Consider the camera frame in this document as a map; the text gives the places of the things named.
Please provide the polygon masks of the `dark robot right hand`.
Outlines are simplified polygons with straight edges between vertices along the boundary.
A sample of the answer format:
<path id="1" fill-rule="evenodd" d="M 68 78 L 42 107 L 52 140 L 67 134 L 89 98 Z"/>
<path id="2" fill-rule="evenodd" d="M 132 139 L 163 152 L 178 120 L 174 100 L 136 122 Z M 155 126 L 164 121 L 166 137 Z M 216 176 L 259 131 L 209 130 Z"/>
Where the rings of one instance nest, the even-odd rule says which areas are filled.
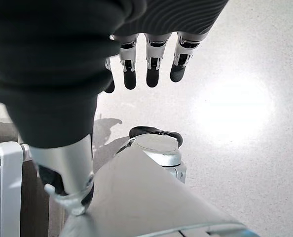
<path id="1" fill-rule="evenodd" d="M 92 134 L 98 94 L 112 93 L 118 55 L 136 86 L 136 43 L 146 37 L 155 87 L 165 45 L 178 34 L 170 78 L 179 82 L 224 0 L 0 0 L 0 103 L 29 145 L 47 193 L 69 213 L 94 193 Z"/>

